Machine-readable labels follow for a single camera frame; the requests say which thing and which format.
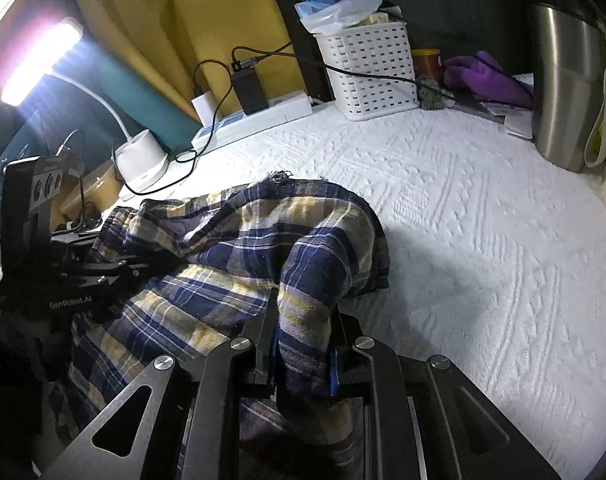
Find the blue yellow plaid pants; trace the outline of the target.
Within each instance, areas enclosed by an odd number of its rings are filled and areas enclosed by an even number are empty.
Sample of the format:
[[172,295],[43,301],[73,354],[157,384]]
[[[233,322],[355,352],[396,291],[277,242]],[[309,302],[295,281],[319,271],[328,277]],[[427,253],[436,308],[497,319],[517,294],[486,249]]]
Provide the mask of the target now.
[[359,405],[328,398],[332,312],[388,284],[387,239],[365,200],[283,172],[190,200],[145,200],[111,212],[88,259],[125,256],[176,257],[179,266],[114,304],[108,321],[74,318],[72,362],[54,407],[62,440],[156,356],[204,356],[275,302],[277,388],[241,404],[245,458],[279,478],[361,477]]

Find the beige lidded container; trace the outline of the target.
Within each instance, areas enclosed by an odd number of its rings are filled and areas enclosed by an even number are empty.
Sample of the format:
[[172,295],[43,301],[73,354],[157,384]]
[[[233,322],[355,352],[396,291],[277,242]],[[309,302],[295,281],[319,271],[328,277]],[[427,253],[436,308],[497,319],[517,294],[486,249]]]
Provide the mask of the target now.
[[[107,160],[90,174],[82,178],[85,204],[92,203],[99,212],[111,208],[120,195],[123,184],[117,180],[112,160]],[[67,219],[75,219],[80,213],[80,191],[76,184],[73,190],[66,194],[59,206],[61,214]]]

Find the white desk lamp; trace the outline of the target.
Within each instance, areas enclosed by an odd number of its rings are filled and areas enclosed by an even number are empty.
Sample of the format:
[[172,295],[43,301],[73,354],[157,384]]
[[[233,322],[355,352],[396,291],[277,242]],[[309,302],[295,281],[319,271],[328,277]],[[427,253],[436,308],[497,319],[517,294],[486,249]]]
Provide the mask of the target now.
[[98,102],[116,121],[125,142],[114,151],[112,159],[132,195],[143,196],[152,184],[166,174],[169,155],[161,148],[149,129],[135,136],[129,132],[125,122],[115,108],[85,84],[56,70],[58,64],[82,39],[82,25],[74,18],[46,27],[27,47],[26,52],[12,70],[1,91],[1,101],[19,106],[40,83],[49,76],[71,84],[86,96]]

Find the teal curtain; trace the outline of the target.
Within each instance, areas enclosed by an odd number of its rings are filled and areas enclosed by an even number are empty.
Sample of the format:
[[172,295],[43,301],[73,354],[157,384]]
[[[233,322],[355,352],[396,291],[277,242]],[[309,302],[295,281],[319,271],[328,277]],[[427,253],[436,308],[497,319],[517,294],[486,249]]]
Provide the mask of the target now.
[[115,113],[73,84],[45,76],[19,106],[0,101],[0,172],[21,150],[30,156],[53,154],[74,130],[80,135],[71,147],[81,148],[86,168],[94,170],[125,142],[117,119],[131,136],[150,130],[171,154],[189,148],[201,127],[199,120],[105,50],[82,44],[54,70],[96,93]]

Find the white textured bedspread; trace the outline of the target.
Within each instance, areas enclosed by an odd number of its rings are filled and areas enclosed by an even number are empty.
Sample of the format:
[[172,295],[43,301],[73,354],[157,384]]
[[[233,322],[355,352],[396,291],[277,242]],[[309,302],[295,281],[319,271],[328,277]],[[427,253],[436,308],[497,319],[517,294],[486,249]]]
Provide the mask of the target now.
[[347,310],[397,352],[448,356],[565,479],[606,479],[606,207],[494,122],[411,110],[350,122],[331,104],[174,165],[161,198],[286,171],[365,198],[390,285]]

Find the white USB charger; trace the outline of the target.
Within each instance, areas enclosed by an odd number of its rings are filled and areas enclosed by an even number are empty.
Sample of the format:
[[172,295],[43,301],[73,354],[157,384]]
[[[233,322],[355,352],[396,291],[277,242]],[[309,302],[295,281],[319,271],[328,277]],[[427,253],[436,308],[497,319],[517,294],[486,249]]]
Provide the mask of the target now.
[[218,106],[211,90],[200,92],[191,100],[191,104],[203,127],[211,127],[219,118]]

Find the black power adapter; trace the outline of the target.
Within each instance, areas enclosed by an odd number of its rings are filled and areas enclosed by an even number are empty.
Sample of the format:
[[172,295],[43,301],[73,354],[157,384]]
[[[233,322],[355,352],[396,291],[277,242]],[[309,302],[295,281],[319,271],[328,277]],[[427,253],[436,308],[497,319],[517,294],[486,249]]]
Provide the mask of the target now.
[[245,115],[250,116],[269,107],[266,94],[253,67],[234,72],[231,83]]

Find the yellow curtain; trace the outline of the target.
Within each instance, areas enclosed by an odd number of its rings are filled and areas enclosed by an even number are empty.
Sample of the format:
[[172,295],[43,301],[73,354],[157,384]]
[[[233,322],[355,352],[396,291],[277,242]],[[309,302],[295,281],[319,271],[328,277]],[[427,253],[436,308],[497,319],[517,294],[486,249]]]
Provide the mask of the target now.
[[195,84],[222,96],[234,47],[290,40],[276,0],[76,0],[99,44],[188,117]]

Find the white power strip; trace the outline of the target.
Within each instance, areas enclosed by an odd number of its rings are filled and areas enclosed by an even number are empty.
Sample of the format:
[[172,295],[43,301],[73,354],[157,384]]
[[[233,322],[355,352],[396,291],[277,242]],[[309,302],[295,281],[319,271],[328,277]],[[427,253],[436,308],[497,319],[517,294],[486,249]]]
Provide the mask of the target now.
[[295,122],[312,114],[312,100],[304,91],[296,91],[268,101],[268,108],[251,115],[242,110],[217,119],[214,127],[202,127],[192,139],[192,148],[207,154],[253,134]]

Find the purple cloth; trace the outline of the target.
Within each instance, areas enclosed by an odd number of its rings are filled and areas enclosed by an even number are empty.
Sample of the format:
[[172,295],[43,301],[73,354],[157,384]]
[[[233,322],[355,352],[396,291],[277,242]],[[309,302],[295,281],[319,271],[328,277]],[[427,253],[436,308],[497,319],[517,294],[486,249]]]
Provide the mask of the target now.
[[533,106],[531,87],[504,72],[489,52],[448,58],[442,64],[447,88],[466,88],[480,101],[492,101],[523,108]]

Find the white perforated plastic basket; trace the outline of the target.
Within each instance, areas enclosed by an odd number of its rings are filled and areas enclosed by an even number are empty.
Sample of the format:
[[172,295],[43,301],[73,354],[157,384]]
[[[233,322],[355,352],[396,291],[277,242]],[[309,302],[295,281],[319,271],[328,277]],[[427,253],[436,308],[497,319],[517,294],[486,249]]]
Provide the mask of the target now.
[[352,122],[419,106],[406,24],[377,23],[316,37],[335,105]]

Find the orange lidded jar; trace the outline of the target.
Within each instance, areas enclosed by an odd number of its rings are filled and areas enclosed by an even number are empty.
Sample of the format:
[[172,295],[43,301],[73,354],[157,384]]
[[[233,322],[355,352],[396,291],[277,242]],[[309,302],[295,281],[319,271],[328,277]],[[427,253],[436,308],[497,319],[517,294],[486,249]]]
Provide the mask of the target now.
[[443,80],[443,66],[441,63],[441,50],[437,48],[411,49],[414,72],[416,77],[430,77],[436,81]]

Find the stainless steel tumbler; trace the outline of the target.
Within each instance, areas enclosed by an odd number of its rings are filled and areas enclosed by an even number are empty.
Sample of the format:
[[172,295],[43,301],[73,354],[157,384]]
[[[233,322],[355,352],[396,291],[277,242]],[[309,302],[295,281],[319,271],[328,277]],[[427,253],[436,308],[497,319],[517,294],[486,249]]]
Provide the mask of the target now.
[[534,8],[535,148],[565,170],[586,167],[585,148],[606,107],[606,37],[596,22],[539,4]]

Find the blue plastic bags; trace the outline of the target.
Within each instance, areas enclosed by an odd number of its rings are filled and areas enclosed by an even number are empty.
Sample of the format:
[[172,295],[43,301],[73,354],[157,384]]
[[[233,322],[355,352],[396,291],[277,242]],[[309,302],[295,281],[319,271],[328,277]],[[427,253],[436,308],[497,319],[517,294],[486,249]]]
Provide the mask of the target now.
[[334,35],[375,13],[382,0],[304,0],[294,5],[303,27],[312,35]]

